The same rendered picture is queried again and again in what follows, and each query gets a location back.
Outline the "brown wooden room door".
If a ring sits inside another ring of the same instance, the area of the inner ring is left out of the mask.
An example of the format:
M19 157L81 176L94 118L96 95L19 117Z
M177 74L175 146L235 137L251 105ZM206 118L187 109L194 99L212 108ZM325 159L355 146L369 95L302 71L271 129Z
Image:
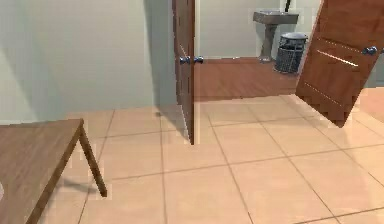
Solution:
M295 95L344 126L383 49L384 0L322 0Z
M194 131L194 12L195 0L172 0L175 73L177 99L181 105L184 132L191 145ZM179 58L189 56L190 64L180 64Z

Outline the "grey mesh waste bin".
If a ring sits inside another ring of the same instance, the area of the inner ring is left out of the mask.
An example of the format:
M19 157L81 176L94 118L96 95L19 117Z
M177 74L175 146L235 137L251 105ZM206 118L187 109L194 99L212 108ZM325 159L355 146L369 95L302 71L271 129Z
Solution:
M274 69L280 73L298 72L308 36L299 32L284 33L280 37Z

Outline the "brown wooden table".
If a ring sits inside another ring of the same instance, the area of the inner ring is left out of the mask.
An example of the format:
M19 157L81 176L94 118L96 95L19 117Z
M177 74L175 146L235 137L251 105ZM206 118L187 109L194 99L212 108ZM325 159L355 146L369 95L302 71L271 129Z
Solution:
M77 144L107 195L83 119L0 125L0 224L37 224Z

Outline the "grey pedestal sink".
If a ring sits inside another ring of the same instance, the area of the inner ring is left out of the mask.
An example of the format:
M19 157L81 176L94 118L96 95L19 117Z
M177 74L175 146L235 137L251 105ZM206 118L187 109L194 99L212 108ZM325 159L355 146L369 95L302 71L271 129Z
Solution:
M272 61L271 51L276 29L282 24L296 24L299 15L297 13L260 10L253 14L253 20L265 25L265 35L261 48L259 60L261 63Z

